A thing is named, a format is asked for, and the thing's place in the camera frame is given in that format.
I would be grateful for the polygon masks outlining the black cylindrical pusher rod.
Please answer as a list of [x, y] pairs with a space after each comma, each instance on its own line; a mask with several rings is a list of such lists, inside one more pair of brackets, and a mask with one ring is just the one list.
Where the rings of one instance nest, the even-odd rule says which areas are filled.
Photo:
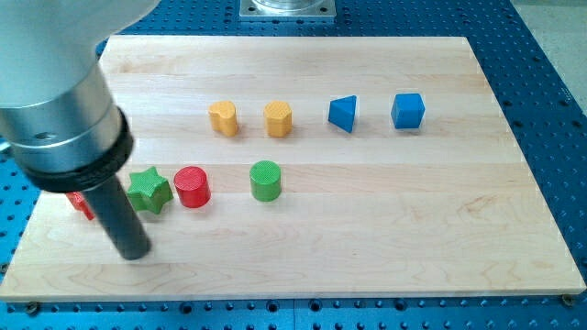
[[123, 259], [141, 259], [150, 252], [150, 239], [117, 176], [84, 190], [83, 197]]

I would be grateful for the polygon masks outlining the black flange ring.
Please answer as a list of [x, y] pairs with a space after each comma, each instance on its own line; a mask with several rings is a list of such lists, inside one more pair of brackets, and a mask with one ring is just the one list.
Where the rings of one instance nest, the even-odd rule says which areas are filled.
[[121, 126], [119, 135], [110, 149], [88, 165], [65, 172], [49, 173], [21, 165], [26, 177], [41, 190], [50, 193], [73, 193], [91, 189], [106, 181], [127, 162], [134, 146], [127, 118], [118, 107]]

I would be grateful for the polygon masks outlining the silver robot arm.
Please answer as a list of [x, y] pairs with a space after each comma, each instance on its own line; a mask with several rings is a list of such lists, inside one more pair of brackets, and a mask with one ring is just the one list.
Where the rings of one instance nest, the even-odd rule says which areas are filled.
[[124, 259], [147, 255], [150, 240], [116, 176], [134, 140], [96, 49], [158, 3], [1, 4], [1, 135], [41, 190], [83, 195]]

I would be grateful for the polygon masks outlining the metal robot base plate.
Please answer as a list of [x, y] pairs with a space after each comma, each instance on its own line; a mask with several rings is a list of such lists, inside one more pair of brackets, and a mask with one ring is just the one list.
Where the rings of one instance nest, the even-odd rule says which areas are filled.
[[334, 17], [335, 0], [240, 0], [239, 16], [265, 17]]

